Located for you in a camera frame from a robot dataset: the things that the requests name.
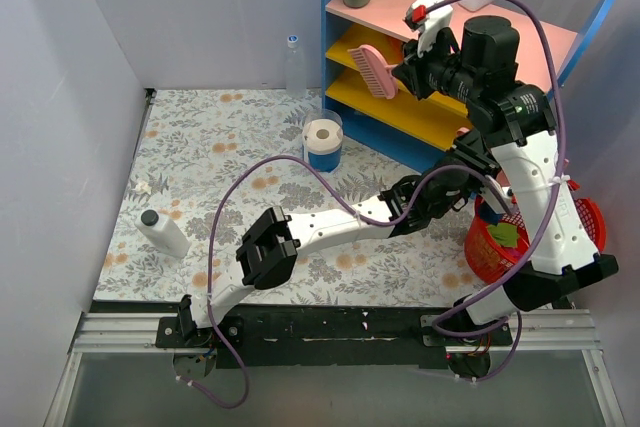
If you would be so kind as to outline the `dark blue paper scrap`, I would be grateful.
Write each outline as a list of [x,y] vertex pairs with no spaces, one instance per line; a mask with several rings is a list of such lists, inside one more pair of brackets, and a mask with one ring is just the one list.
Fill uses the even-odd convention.
[[477,215],[487,224],[497,225],[503,215],[501,213],[496,213],[490,206],[487,204],[482,204],[477,212]]

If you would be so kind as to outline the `pink dustpan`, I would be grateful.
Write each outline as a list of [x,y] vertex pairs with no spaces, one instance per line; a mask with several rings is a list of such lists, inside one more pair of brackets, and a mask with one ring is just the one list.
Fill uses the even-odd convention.
[[514,203],[509,188],[501,186],[493,177],[486,176],[479,195],[494,214],[500,216],[513,214]]

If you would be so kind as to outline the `pink hand brush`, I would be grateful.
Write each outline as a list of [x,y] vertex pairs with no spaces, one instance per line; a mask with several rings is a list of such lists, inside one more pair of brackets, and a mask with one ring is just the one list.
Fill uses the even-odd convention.
[[378,49],[364,44],[348,53],[373,97],[390,100],[397,95],[398,85],[392,75],[395,65],[388,64]]

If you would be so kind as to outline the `green paper scrap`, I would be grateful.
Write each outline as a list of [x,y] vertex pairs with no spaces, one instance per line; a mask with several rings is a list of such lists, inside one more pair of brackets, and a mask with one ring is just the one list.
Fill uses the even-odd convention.
[[516,225],[499,222],[495,225],[489,224],[486,229],[498,245],[506,248],[517,247],[520,236]]

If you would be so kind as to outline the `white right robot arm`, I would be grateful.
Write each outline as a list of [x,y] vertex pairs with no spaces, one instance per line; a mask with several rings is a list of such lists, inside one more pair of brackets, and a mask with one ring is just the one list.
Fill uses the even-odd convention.
[[527,252],[497,282],[460,299],[435,329],[475,344],[508,315],[530,311],[617,273],[615,257],[589,238],[564,173],[563,116],[538,87],[516,78],[519,33],[509,20],[478,16],[456,38],[434,14],[410,14],[417,39],[393,70],[418,99],[441,93],[466,105],[471,130],[410,184],[411,210],[400,231],[413,231],[472,194],[494,210],[489,188],[507,177],[529,238]]

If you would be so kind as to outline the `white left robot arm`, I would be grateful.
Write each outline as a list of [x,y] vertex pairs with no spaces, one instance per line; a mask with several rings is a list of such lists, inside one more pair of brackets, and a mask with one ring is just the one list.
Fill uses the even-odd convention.
[[267,209],[242,236],[235,264],[210,282],[202,296],[180,302],[178,334],[193,347],[205,345],[225,315],[254,291],[287,283],[297,260],[312,253],[366,239],[387,239],[426,228],[473,194],[509,211],[509,200],[494,179],[492,161],[469,167],[450,152],[423,175],[401,178],[390,189],[337,209],[287,213]]

